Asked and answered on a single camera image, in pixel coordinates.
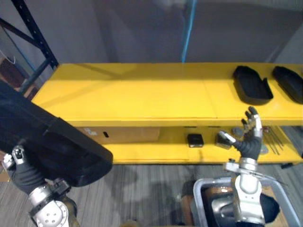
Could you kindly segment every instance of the black glove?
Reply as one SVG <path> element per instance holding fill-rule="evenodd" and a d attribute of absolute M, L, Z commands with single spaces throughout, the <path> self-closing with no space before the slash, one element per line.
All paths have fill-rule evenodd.
<path fill-rule="evenodd" d="M 239 141 L 224 131 L 220 131 L 219 136 L 233 145 L 241 153 L 241 157 L 257 160 L 262 147 L 262 124 L 256 109 L 250 106 L 249 111 L 250 113 L 245 112 L 248 121 L 242 119 L 244 141 Z"/>
<path fill-rule="evenodd" d="M 12 158 L 15 164 L 7 169 L 12 182 L 21 191 L 30 194 L 36 187 L 46 183 L 45 178 L 35 167 L 26 159 L 22 146 L 14 147 Z"/>

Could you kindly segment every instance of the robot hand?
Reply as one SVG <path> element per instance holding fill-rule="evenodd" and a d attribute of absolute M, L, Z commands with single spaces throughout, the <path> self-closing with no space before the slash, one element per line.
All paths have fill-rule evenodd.
<path fill-rule="evenodd" d="M 41 172 L 26 159 L 22 146 L 15 146 L 11 155 L 6 154 L 2 166 L 15 186 L 28 195 L 35 188 L 46 184 Z"/>
<path fill-rule="evenodd" d="M 71 187 L 60 179 L 48 184 L 27 160 L 22 146 L 15 146 L 11 155 L 6 154 L 2 165 L 16 187 L 29 195 L 34 206 L 29 214 L 36 226 L 79 227 L 77 206 L 66 196 Z"/>
<path fill-rule="evenodd" d="M 247 121 L 242 119 L 244 126 L 244 141 L 235 139 L 230 134 L 220 131 L 219 136 L 233 145 L 240 153 L 242 158 L 258 159 L 262 147 L 262 124 L 260 116 L 256 109 L 252 106 L 246 111 Z"/>
<path fill-rule="evenodd" d="M 260 204 L 262 192 L 260 174 L 257 170 L 257 159 L 262 146 L 262 124 L 260 116 L 252 106 L 246 111 L 247 121 L 244 125 L 244 140 L 239 141 L 230 134 L 220 131 L 219 135 L 234 146 L 240 153 L 239 164 L 228 162 L 224 169 L 234 173 L 232 189 L 234 195 L 234 216 L 237 227 L 263 227 L 265 219 Z"/>

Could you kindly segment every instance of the metal rack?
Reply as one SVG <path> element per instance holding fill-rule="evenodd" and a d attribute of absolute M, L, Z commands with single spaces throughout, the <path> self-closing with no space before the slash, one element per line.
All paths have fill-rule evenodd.
<path fill-rule="evenodd" d="M 45 57 L 44 62 L 35 70 L 35 72 L 22 84 L 19 92 L 24 94 L 29 87 L 35 82 L 35 80 L 41 75 L 41 73 L 44 71 L 44 69 L 50 65 L 53 69 L 58 67 L 58 61 L 56 60 L 53 52 L 51 51 L 50 47 L 48 46 L 46 40 L 44 39 L 40 29 L 38 28 L 38 25 L 36 24 L 33 16 L 29 12 L 28 7 L 26 6 L 24 0 L 11 0 L 14 4 L 16 10 L 20 14 L 23 22 L 27 26 L 29 32 L 31 33 L 31 36 L 26 35 L 24 32 L 20 31 L 7 21 L 0 18 L 0 25 L 3 27 L 3 29 L 7 29 L 20 38 L 28 41 L 33 46 L 39 48 L 42 52 L 42 54 Z"/>

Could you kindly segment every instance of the cardboard box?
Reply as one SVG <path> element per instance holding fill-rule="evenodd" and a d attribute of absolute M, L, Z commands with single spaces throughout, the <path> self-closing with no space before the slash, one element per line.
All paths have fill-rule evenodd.
<path fill-rule="evenodd" d="M 0 58 L 0 79 L 12 87 L 20 87 L 24 81 L 23 75 L 5 58 Z"/>
<path fill-rule="evenodd" d="M 8 174 L 5 172 L 5 170 L 3 170 L 1 173 L 0 173 L 0 182 L 7 182 L 9 181 L 9 176 Z"/>
<path fill-rule="evenodd" d="M 99 144 L 154 142 L 159 139 L 159 127 L 78 127 Z"/>
<path fill-rule="evenodd" d="M 16 91 L 19 91 L 20 87 L 15 87 L 14 89 Z M 25 92 L 24 97 L 29 99 L 29 100 L 32 100 L 34 98 L 34 96 L 37 94 L 37 92 L 38 92 L 38 89 L 36 88 L 36 86 L 34 84 L 32 84 L 28 88 L 28 90 Z"/>
<path fill-rule="evenodd" d="M 5 153 L 2 150 L 0 150 L 0 161 L 4 158 L 4 156 L 5 156 Z"/>

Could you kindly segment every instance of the yellow shelf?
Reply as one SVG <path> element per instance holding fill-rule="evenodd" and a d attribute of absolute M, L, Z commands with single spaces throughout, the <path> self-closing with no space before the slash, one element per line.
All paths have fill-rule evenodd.
<path fill-rule="evenodd" d="M 239 160 L 240 153 L 231 148 L 229 150 L 214 145 L 214 137 L 219 130 L 230 131 L 229 127 L 165 127 L 160 130 L 157 142 L 107 144 L 103 145 L 114 155 L 115 164 L 219 164 L 229 158 Z M 275 144 L 280 155 L 274 154 L 268 144 L 268 153 L 260 155 L 259 163 L 299 163 L 303 159 L 299 156 L 290 140 L 279 127 L 273 127 L 274 132 L 283 143 L 283 150 Z M 202 148 L 189 148 L 186 136 L 189 133 L 203 135 Z"/>
<path fill-rule="evenodd" d="M 302 105 L 271 76 L 271 63 L 63 64 L 33 102 L 73 126 L 239 125 L 249 105 L 232 73 L 247 65 L 267 77 L 274 99 L 257 106 L 264 125 L 301 125 Z M 279 64 L 299 75 L 302 67 Z"/>

